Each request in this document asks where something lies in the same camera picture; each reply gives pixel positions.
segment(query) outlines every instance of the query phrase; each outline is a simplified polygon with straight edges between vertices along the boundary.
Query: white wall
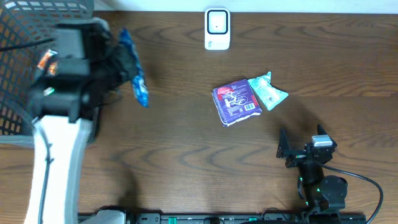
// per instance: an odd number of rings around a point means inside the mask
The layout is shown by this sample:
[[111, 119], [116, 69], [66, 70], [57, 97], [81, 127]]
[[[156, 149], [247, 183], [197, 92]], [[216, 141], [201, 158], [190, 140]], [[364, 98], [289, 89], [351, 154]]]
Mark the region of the white wall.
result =
[[398, 14], [398, 0], [95, 0], [96, 10], [204, 12], [334, 12]]

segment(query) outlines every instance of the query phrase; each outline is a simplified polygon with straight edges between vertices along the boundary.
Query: purple box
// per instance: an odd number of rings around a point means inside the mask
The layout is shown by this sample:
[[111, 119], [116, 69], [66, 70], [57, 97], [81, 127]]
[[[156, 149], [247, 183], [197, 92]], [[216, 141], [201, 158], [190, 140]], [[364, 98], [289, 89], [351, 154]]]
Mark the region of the purple box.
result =
[[224, 127], [261, 114], [261, 108], [244, 79], [213, 90], [213, 99]]

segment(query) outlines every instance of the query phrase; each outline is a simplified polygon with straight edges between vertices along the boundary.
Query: basket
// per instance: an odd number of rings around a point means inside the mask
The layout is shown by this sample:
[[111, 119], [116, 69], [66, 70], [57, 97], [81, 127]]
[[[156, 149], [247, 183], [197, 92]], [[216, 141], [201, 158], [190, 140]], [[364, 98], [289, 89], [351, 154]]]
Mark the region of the basket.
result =
[[[51, 38], [56, 22], [89, 19], [94, 9], [93, 0], [0, 2], [0, 48]], [[53, 43], [47, 43], [0, 52], [0, 137], [30, 135], [30, 127], [5, 102], [15, 101], [25, 108], [35, 67], [47, 49], [56, 50]]]

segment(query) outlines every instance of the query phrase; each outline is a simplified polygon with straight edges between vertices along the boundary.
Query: wood grain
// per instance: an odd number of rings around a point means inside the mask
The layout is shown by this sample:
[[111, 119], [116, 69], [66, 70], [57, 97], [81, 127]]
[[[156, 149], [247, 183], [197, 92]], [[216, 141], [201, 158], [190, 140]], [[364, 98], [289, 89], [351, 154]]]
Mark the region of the wood grain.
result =
[[[203, 47], [203, 14], [97, 12], [137, 43], [150, 91], [141, 108], [129, 85], [104, 109], [85, 153], [80, 211], [262, 212], [304, 207], [297, 170], [275, 158], [279, 128], [302, 147], [321, 123], [339, 147], [331, 166], [379, 182], [374, 223], [398, 220], [398, 16], [232, 14], [229, 50]], [[221, 126], [211, 90], [272, 71], [289, 97], [272, 111]], [[22, 223], [34, 152], [0, 147], [0, 222]], [[346, 212], [369, 217], [378, 191], [352, 177]]]

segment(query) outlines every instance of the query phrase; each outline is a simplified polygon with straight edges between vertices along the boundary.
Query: table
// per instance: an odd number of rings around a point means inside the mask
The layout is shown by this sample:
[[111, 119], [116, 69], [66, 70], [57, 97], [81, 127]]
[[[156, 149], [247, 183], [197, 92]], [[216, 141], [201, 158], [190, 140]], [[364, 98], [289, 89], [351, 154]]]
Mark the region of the table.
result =
[[[275, 158], [279, 129], [301, 149], [321, 123], [338, 143], [340, 169], [378, 182], [384, 203], [374, 223], [398, 220], [398, 16], [232, 13], [231, 47], [203, 45], [203, 13], [95, 12], [114, 34], [136, 41], [150, 93], [142, 108], [129, 84], [103, 111], [85, 153], [80, 211], [121, 205], [136, 212], [262, 212], [305, 206], [298, 170]], [[289, 97], [228, 128], [212, 89], [272, 71]], [[0, 222], [22, 223], [34, 152], [0, 147]], [[340, 175], [325, 171], [327, 175]], [[379, 192], [348, 181], [344, 212], [369, 217]]]

